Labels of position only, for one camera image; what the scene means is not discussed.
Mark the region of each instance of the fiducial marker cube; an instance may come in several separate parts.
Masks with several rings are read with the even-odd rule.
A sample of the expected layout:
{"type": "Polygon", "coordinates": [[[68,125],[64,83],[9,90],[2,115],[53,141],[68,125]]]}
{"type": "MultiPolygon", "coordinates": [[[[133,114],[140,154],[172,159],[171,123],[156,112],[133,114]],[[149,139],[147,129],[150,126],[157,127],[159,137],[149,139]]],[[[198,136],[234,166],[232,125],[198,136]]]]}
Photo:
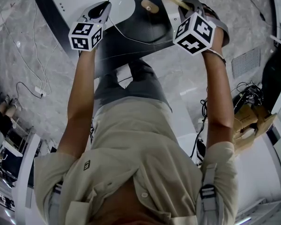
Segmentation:
{"type": "Polygon", "coordinates": [[[215,28],[213,22],[194,13],[174,32],[173,43],[194,56],[212,46],[215,28]]]}
{"type": "Polygon", "coordinates": [[[103,38],[104,24],[74,22],[69,40],[74,50],[92,51],[103,38]]]}

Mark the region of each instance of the gray pants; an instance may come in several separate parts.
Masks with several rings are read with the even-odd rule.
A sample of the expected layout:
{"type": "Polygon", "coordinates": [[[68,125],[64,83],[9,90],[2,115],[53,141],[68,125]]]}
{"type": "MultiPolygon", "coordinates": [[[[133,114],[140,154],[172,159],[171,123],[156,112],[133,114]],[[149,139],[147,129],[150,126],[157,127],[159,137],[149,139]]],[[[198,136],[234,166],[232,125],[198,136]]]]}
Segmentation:
{"type": "Polygon", "coordinates": [[[103,105],[130,96],[156,99],[165,102],[170,108],[152,67],[142,60],[133,61],[128,65],[133,81],[125,89],[119,85],[115,71],[100,78],[98,88],[95,91],[93,115],[103,105]]]}

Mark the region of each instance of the black table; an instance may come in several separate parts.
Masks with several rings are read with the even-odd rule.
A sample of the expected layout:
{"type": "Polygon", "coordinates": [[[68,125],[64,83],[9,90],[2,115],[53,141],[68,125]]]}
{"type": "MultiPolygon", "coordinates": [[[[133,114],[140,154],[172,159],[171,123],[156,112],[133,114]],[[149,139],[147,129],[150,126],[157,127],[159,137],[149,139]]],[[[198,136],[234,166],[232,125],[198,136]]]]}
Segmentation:
{"type": "MultiPolygon", "coordinates": [[[[77,63],[78,51],[72,50],[68,39],[69,27],[60,15],[53,0],[35,0],[48,26],[73,63],[77,63]]],[[[146,45],[123,37],[115,27],[104,32],[103,40],[96,52],[95,78],[139,59],[148,54],[172,46],[172,26],[162,0],[150,0],[159,7],[156,14],[148,12],[141,6],[142,0],[135,1],[134,13],[117,27],[127,37],[146,43],[163,43],[146,45]]]]}

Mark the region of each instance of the open cardboard box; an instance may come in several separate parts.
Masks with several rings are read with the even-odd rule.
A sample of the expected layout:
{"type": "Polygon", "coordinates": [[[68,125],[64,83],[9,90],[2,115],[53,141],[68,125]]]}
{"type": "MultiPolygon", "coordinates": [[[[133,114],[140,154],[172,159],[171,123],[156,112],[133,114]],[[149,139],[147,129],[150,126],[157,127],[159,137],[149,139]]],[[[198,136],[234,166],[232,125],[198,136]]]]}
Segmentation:
{"type": "Polygon", "coordinates": [[[270,114],[263,106],[252,106],[245,104],[235,114],[233,126],[233,140],[235,153],[251,147],[256,137],[264,134],[272,125],[276,114],[270,114]],[[250,136],[244,138],[244,134],[249,128],[255,128],[250,136]]]}

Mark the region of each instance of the forearm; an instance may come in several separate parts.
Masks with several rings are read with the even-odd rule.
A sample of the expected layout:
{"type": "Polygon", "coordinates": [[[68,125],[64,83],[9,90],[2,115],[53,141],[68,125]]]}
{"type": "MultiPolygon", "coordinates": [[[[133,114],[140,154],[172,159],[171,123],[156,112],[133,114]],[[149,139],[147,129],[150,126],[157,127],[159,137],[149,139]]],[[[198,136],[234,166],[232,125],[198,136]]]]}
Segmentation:
{"type": "Polygon", "coordinates": [[[82,52],[68,102],[68,122],[58,151],[79,158],[85,151],[94,107],[95,50],[82,52]]]}
{"type": "Polygon", "coordinates": [[[232,140],[233,103],[224,62],[211,52],[203,53],[207,71],[207,146],[232,140]]]}

